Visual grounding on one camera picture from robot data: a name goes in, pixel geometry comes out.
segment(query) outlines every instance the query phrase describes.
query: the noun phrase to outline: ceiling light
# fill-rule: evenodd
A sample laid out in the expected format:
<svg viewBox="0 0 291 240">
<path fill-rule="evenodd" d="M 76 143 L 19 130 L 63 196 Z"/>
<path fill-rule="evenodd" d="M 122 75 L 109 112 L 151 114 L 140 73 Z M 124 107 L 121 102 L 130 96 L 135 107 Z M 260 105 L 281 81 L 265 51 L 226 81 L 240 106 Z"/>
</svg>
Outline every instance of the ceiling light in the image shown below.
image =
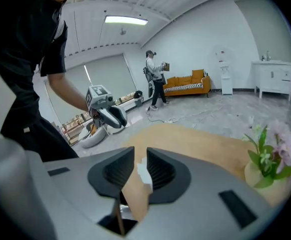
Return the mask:
<svg viewBox="0 0 291 240">
<path fill-rule="evenodd" d="M 146 25 L 148 21 L 141 18 L 132 18 L 124 16 L 107 16 L 105 17 L 105 23 L 127 23 L 136 25 Z"/>
</svg>

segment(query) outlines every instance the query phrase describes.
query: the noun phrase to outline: backpack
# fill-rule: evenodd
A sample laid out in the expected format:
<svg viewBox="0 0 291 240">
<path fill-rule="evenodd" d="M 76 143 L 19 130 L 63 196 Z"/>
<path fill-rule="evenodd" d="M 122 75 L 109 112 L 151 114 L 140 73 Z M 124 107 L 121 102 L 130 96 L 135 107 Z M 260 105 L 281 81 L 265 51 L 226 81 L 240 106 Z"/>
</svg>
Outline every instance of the backpack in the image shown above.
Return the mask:
<svg viewBox="0 0 291 240">
<path fill-rule="evenodd" d="M 153 78 L 153 74 L 148 69 L 147 62 L 148 62 L 148 59 L 146 59 L 145 61 L 145 67 L 143 68 L 143 73 L 145 74 L 147 82 L 150 83 L 154 78 Z"/>
<path fill-rule="evenodd" d="M 139 98 L 141 98 L 141 100 L 143 101 L 143 99 L 144 99 L 143 92 L 140 91 L 140 90 L 137 90 L 137 91 L 134 93 L 133 98 L 134 98 L 134 99 L 139 99 Z"/>
</svg>

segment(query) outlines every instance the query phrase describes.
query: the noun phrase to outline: white jacket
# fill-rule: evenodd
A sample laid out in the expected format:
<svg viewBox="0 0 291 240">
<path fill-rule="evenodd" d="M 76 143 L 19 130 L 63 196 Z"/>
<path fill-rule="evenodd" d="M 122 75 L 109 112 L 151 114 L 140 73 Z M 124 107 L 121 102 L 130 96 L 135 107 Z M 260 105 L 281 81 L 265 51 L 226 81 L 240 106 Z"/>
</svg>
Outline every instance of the white jacket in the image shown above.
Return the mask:
<svg viewBox="0 0 291 240">
<path fill-rule="evenodd" d="M 155 66 L 154 61 L 152 60 L 152 58 L 147 58 L 146 59 L 146 67 L 147 69 L 153 74 L 153 80 L 161 80 L 162 76 L 161 76 L 161 71 L 164 70 L 164 66 L 163 65 L 159 65 L 159 66 Z"/>
</svg>

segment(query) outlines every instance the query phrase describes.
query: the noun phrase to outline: man's arm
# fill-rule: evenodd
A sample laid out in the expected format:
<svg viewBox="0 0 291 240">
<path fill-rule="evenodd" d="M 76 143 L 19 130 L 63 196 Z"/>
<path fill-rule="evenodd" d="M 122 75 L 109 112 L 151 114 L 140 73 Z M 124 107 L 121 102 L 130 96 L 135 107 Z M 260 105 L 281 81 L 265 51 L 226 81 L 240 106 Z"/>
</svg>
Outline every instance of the man's arm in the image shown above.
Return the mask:
<svg viewBox="0 0 291 240">
<path fill-rule="evenodd" d="M 163 65 L 155 66 L 152 59 L 147 60 L 147 66 L 152 74 L 154 74 L 155 72 L 160 72 L 164 69 Z"/>
<path fill-rule="evenodd" d="M 66 78 L 65 73 L 47 75 L 51 89 L 66 103 L 88 111 L 86 98 Z"/>
</svg>

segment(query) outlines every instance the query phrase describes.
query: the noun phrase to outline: sneaker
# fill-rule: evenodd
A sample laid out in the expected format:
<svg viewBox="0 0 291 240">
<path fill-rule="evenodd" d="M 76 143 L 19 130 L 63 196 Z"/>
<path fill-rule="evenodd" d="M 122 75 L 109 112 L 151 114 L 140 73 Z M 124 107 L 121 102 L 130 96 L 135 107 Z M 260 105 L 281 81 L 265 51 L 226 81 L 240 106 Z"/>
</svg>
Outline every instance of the sneaker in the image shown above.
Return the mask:
<svg viewBox="0 0 291 240">
<path fill-rule="evenodd" d="M 156 106 L 152 106 L 152 105 L 150 106 L 150 109 L 153 110 L 153 111 L 157 111 L 158 110 L 158 108 Z"/>
</svg>

